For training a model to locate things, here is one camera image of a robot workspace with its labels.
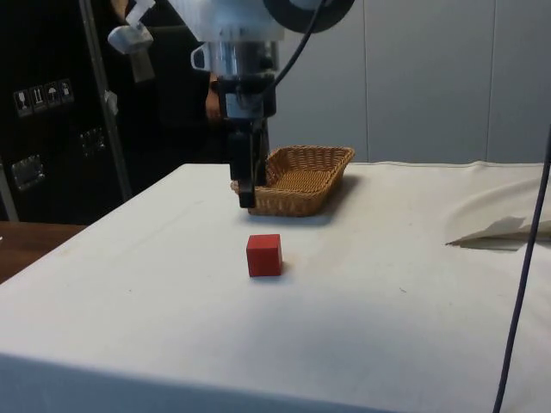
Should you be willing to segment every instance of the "metal pole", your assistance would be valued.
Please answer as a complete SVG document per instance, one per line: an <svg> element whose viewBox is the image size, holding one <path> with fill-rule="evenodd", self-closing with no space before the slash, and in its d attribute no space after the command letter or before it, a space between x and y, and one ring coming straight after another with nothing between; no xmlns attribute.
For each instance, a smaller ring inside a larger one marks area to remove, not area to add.
<svg viewBox="0 0 551 413"><path fill-rule="evenodd" d="M1 157L0 157L0 200L2 201L6 209L6 213L8 214L8 219L12 222L19 222L19 215L17 214L14 198L11 195L11 190L9 189L8 178L6 177L6 171L3 167L3 162Z"/></svg>
<svg viewBox="0 0 551 413"><path fill-rule="evenodd" d="M105 73L105 66L103 65L102 49L100 48L100 43L97 39L94 10L92 9L90 0L78 0L78 2L80 5L80 12L83 17L84 32L86 33L86 40L88 41L94 76L96 78L97 93L100 96L103 118L105 119L109 143L111 145L111 151L115 161L117 176L119 178L122 199L126 202L132 198L132 189L130 188L127 166L124 159L124 154L122 152L121 139L119 137L116 119L104 99L105 92L108 91L108 80Z"/></svg>

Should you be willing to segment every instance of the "black cabinet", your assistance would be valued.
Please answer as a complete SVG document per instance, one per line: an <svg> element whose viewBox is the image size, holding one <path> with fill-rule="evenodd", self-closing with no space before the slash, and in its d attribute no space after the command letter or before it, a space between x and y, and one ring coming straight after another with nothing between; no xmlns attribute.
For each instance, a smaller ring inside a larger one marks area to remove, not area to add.
<svg viewBox="0 0 551 413"><path fill-rule="evenodd" d="M79 2L2 2L0 30L0 158L18 218L89 224L128 191Z"/></svg>

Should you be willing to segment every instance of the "sticker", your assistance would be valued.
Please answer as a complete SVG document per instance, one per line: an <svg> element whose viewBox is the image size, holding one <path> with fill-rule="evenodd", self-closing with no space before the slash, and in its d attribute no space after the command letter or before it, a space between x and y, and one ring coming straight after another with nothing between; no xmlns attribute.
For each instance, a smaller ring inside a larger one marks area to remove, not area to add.
<svg viewBox="0 0 551 413"><path fill-rule="evenodd" d="M61 93L61 101L63 103L73 103L75 96L72 93L71 81L63 79L59 81L59 92Z"/></svg>
<svg viewBox="0 0 551 413"><path fill-rule="evenodd" d="M33 106L28 97L28 90L20 90L14 93L15 108L20 118L33 114Z"/></svg>
<svg viewBox="0 0 551 413"><path fill-rule="evenodd" d="M44 87L46 91L46 99L50 108L55 108L61 104L61 96L59 95L59 86L56 82L48 83Z"/></svg>
<svg viewBox="0 0 551 413"><path fill-rule="evenodd" d="M46 104L46 95L44 95L44 88L42 86L34 86L28 90L31 95L31 102L33 103L33 109L35 112L41 112L48 108Z"/></svg>

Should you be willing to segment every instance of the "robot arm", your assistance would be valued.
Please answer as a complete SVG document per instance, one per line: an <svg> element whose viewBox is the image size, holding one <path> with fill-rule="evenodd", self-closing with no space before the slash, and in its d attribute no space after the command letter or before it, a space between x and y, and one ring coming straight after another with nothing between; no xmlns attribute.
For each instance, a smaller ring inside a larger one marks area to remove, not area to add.
<svg viewBox="0 0 551 413"><path fill-rule="evenodd" d="M254 207L255 186L266 185L267 119L276 114L276 42L285 28L298 33L332 28L355 0L168 1L203 42L192 55L192 65L218 78L220 110L234 126L228 142L232 179L239 185L241 207ZM144 33L139 20L155 2L136 3L127 21Z"/></svg>

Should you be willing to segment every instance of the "white wall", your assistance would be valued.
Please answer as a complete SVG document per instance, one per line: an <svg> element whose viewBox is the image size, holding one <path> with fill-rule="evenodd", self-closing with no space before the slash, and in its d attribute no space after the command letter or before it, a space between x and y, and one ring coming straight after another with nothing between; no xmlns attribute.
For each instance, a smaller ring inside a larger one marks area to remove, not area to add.
<svg viewBox="0 0 551 413"><path fill-rule="evenodd" d="M549 22L549 0L356 0L280 87L272 145L351 145L360 161L541 161ZM299 38L283 43L283 64Z"/></svg>

